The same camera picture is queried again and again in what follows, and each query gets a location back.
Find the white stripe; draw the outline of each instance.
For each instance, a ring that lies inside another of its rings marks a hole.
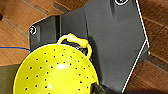
[[[126,83],[125,83],[123,89],[122,89],[122,93],[124,93],[124,90],[125,90],[125,88],[126,88],[126,86],[127,86],[127,84],[128,84],[128,81],[129,81],[129,79],[130,79],[130,77],[131,77],[131,74],[132,74],[132,72],[133,72],[133,70],[134,70],[134,68],[135,68],[135,65],[136,65],[137,62],[138,62],[138,59],[140,58],[140,55],[141,55],[141,53],[142,53],[142,51],[143,51],[143,48],[145,47],[145,44],[146,44],[146,43],[147,43],[147,46],[148,46],[148,48],[149,48],[149,41],[148,41],[148,37],[147,37],[147,34],[146,34],[145,26],[144,26],[144,23],[143,23],[142,15],[141,15],[141,12],[140,12],[138,0],[136,0],[136,4],[137,4],[138,13],[139,13],[139,16],[140,16],[140,19],[141,19],[141,23],[142,23],[142,27],[143,27],[143,31],[144,31],[146,40],[144,41],[144,43],[143,43],[143,45],[142,45],[142,47],[141,47],[141,50],[140,50],[140,52],[139,52],[139,54],[138,54],[138,56],[137,56],[137,58],[136,58],[136,60],[135,60],[135,63],[134,63],[134,65],[133,65],[132,69],[131,69],[131,72],[130,72],[130,74],[129,74],[127,80],[126,80]]]

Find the colander handle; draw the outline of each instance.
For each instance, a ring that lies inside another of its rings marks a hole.
[[[86,58],[87,59],[90,59],[91,57],[91,54],[92,54],[92,48],[90,46],[90,44],[88,43],[88,40],[86,39],[81,39],[81,38],[77,38],[74,34],[72,33],[69,33],[68,35],[64,35],[62,36],[57,44],[61,44],[63,40],[67,39],[68,42],[74,42],[74,43],[77,43],[79,44],[81,47],[83,48],[88,48],[88,53],[87,53],[87,56]]]

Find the gray surface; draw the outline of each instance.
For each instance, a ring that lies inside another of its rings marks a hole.
[[[88,39],[86,17],[84,7],[76,9],[75,11],[68,12],[60,15],[61,23],[61,36],[69,33],[75,34],[78,38]],[[74,43],[63,43],[78,47],[79,45]]]
[[[99,80],[122,92],[145,40],[135,0],[123,6],[113,0],[91,0],[85,13]]]
[[[0,67],[0,94],[13,94],[14,78],[19,66]]]
[[[100,83],[121,93],[146,40],[135,0],[123,6],[114,0],[91,0],[84,7],[61,15],[59,30],[55,29],[57,25],[53,16],[34,24],[40,30],[40,41],[38,34],[31,35],[31,50],[56,42],[60,35],[70,32],[89,39]],[[146,45],[140,60],[147,57],[147,50]]]
[[[35,35],[30,34],[30,49],[33,51],[37,47],[48,44],[56,43],[56,18],[51,16],[33,24],[36,27],[37,33]]]

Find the yellow plastic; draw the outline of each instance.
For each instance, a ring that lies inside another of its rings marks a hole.
[[[67,39],[88,48],[85,56],[72,46],[61,44]],[[14,81],[14,94],[90,94],[98,82],[90,62],[92,49],[85,39],[73,34],[62,36],[57,44],[48,44],[30,53],[21,64]]]

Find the plastic kitchen utensil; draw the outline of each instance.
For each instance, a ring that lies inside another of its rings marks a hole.
[[[85,56],[63,40],[88,48]],[[98,82],[90,62],[92,49],[85,39],[73,34],[62,36],[57,44],[47,44],[30,53],[21,64],[14,81],[14,94],[90,94]]]

